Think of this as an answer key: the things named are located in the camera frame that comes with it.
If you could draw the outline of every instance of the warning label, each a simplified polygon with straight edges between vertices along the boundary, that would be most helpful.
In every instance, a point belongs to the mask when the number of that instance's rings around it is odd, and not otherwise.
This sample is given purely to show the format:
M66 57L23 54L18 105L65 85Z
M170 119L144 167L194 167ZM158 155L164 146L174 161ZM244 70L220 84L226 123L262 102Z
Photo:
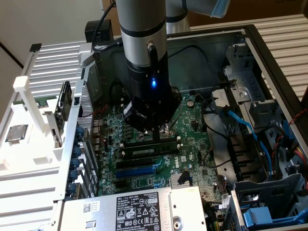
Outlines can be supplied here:
M116 199L115 231L160 231L158 193Z

